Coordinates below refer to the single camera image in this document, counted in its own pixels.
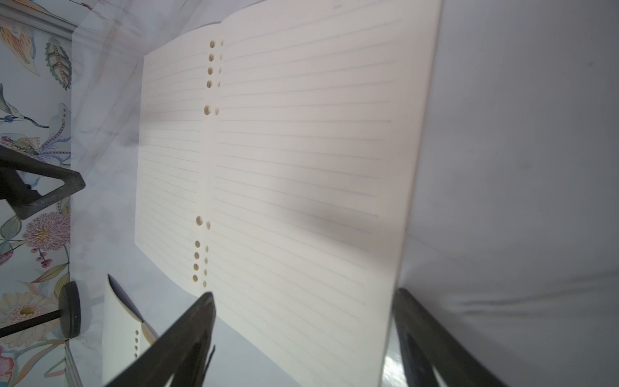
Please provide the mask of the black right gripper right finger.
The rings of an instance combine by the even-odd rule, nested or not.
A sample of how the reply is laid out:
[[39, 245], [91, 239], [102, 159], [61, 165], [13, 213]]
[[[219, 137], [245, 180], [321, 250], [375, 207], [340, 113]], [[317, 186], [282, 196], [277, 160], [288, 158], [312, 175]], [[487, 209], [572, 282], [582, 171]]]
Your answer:
[[393, 319], [408, 386], [503, 386], [406, 289], [393, 296]]

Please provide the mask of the purple cover lined notebook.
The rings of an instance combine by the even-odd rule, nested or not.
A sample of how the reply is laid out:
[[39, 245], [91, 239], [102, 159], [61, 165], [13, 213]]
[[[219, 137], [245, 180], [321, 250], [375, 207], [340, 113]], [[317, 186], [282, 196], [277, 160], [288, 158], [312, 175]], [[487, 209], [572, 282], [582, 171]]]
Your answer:
[[158, 338], [127, 292], [108, 274], [104, 294], [103, 384], [114, 380]]

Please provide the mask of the yellow cover lined notebook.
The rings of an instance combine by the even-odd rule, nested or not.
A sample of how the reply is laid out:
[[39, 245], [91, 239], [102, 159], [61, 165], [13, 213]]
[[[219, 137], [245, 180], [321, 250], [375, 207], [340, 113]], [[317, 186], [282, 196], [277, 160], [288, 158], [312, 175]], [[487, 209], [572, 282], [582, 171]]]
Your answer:
[[380, 384], [441, 7], [263, 1], [144, 58], [135, 244], [300, 385]]

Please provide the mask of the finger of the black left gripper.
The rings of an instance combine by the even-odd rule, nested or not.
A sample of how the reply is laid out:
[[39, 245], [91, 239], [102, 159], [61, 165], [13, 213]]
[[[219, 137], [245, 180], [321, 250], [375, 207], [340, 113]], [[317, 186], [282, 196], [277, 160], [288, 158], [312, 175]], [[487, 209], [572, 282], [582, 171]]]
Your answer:
[[81, 174], [1, 147], [1, 200], [25, 220], [83, 190]]

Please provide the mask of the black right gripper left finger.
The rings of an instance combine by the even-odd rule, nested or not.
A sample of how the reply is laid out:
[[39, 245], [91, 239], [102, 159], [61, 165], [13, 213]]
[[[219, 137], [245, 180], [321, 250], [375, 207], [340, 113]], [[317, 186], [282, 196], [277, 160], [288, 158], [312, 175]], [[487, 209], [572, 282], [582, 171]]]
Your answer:
[[214, 297], [205, 293], [158, 335], [146, 353], [105, 386], [201, 386], [213, 354], [215, 317]]

